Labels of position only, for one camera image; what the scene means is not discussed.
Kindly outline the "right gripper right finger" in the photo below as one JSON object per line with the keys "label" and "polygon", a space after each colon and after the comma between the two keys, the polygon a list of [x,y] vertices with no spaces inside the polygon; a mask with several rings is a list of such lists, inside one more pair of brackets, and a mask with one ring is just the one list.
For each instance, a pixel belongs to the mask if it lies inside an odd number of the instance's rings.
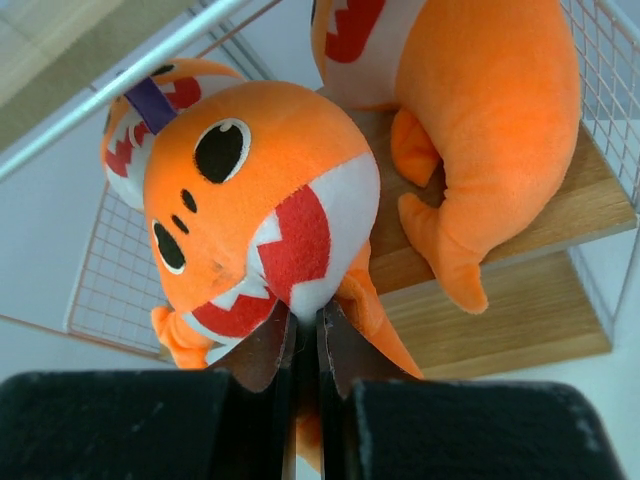
{"label": "right gripper right finger", "polygon": [[591,403],[555,382],[418,380],[317,314],[326,479],[620,479]]}

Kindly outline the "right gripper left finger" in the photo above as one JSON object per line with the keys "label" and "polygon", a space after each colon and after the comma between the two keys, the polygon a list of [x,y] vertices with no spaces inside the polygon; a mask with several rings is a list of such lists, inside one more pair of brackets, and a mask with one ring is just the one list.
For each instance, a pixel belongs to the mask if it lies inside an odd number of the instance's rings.
{"label": "right gripper left finger", "polygon": [[27,372],[1,386],[5,479],[291,479],[284,305],[204,370]]}

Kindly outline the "orange shark plush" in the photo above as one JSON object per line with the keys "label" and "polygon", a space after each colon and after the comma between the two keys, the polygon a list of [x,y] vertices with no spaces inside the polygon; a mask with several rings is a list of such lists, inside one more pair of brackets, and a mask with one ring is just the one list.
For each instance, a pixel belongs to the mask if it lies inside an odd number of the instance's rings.
{"label": "orange shark plush", "polygon": [[372,282],[380,175],[337,105],[302,86],[243,81],[182,111],[156,136],[143,205],[169,303],[152,313],[182,369],[231,350],[278,303],[299,319],[337,300],[412,376],[420,369]]}
{"label": "orange shark plush", "polygon": [[437,207],[398,213],[460,309],[488,299],[481,263],[561,186],[580,122],[577,53],[557,1],[316,1],[311,44],[342,106],[393,110],[391,157],[418,186],[445,172]]}
{"label": "orange shark plush", "polygon": [[174,58],[112,101],[101,143],[110,186],[128,206],[143,209],[145,170],[155,136],[204,98],[243,82],[231,67],[202,58]]}

